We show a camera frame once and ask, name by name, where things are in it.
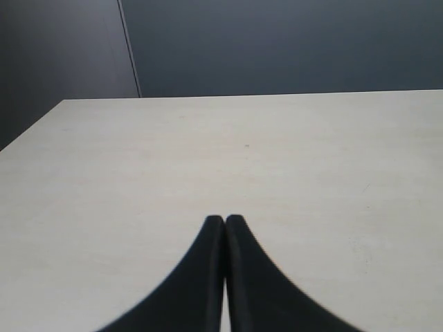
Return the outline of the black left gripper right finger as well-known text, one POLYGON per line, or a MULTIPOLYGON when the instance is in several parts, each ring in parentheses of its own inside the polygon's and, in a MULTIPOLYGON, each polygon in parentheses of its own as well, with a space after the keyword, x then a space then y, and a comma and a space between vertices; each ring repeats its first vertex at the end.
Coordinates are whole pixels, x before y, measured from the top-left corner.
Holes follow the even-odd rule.
POLYGON ((296 287, 271 261, 243 216, 226 220, 232 331, 349 331, 350 325, 296 287))

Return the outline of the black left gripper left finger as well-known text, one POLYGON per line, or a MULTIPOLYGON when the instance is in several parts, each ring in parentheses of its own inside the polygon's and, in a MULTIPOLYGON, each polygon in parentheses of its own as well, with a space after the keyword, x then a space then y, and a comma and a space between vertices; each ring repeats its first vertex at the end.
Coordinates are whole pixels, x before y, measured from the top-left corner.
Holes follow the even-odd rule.
POLYGON ((206 217, 174 270, 143 301, 102 331, 219 331, 225 276, 225 223, 206 217))

